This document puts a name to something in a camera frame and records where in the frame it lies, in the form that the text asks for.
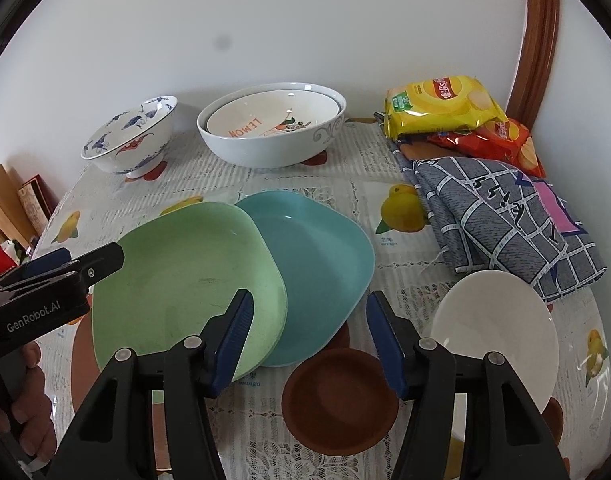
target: green plate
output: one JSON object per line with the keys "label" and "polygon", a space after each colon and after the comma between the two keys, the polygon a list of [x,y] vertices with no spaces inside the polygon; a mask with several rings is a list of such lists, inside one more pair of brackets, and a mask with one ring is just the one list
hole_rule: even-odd
{"label": "green plate", "polygon": [[254,318],[234,373],[258,367],[281,338],[287,293],[265,241],[242,209],[191,205],[129,232],[123,269],[94,288],[92,330],[101,370],[116,350],[170,349],[223,314],[239,288],[254,297]]}

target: tablecloth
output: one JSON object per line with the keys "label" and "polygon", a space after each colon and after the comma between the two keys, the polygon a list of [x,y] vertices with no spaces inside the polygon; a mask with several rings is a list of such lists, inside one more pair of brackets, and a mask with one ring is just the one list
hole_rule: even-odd
{"label": "tablecloth", "polygon": [[[35,254],[58,247],[67,247],[73,256],[86,253],[119,240],[131,229],[157,218],[163,209],[192,197],[236,203],[264,189],[295,190],[361,225],[371,236],[377,254],[369,291],[383,290],[398,315],[411,319],[420,333],[427,333],[435,309],[457,278],[444,264],[429,226],[416,233],[376,234],[381,204],[391,186],[403,182],[380,129],[373,123],[348,120],[326,153],[315,159],[309,166],[250,170],[220,160],[198,132],[178,134],[170,142],[165,168],[155,180],[127,181],[90,164],[61,200]],[[77,237],[66,238],[69,233],[61,228],[68,218],[72,222],[77,211]],[[551,309],[559,337],[559,373],[553,397],[565,418],[559,449],[570,460],[572,479],[579,479],[608,454],[609,358],[601,369],[593,370],[586,385],[586,363],[592,348],[588,340],[598,336],[607,342],[590,288],[556,301]],[[348,324],[351,346],[376,355],[365,322],[365,297]],[[54,405],[59,441],[74,416],[70,364],[76,330],[77,326],[66,325],[40,339],[46,392]],[[209,402],[227,478],[389,479],[409,420],[410,403],[401,403],[396,423],[378,445],[354,456],[322,456],[292,437],[281,414],[282,389],[294,368],[258,368]]]}

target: silver screw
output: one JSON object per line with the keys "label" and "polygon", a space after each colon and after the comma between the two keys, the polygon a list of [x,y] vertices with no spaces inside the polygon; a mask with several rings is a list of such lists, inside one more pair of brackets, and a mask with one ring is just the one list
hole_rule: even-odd
{"label": "silver screw", "polygon": [[183,346],[188,349],[199,348],[203,344],[201,338],[198,335],[191,335],[190,337],[186,337],[185,341],[183,341]]}
{"label": "silver screw", "polygon": [[122,348],[117,350],[114,354],[114,358],[117,361],[127,361],[132,356],[132,351],[129,348]]}
{"label": "silver screw", "polygon": [[490,361],[490,363],[493,365],[502,365],[505,362],[505,357],[503,357],[503,354],[498,352],[490,352],[488,355],[488,361]]}
{"label": "silver screw", "polygon": [[434,350],[437,347],[437,342],[431,337],[422,337],[419,339],[419,346],[424,350]]}

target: chip bag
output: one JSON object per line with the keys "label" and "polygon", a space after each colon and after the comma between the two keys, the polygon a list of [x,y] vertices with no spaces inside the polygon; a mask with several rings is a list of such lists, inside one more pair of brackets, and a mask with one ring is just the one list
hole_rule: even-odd
{"label": "chip bag", "polygon": [[429,79],[388,90],[385,135],[474,130],[487,121],[508,120],[487,90],[464,75]]}
{"label": "chip bag", "polygon": [[432,134],[428,142],[465,155],[508,162],[530,176],[545,178],[530,130],[514,119],[489,121],[471,132]]}

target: wall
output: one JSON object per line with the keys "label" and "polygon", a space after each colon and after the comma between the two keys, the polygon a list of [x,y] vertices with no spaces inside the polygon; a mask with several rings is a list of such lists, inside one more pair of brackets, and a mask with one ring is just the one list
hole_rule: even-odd
{"label": "wall", "polygon": [[611,362],[611,41],[579,0],[561,0],[553,70],[533,135],[550,180],[607,263],[592,290]]}
{"label": "wall", "polygon": [[204,107],[276,80],[332,86],[368,116],[391,86],[466,73],[505,104],[524,12],[525,0],[44,0],[0,58],[0,163],[62,196],[118,111],[167,93]]}

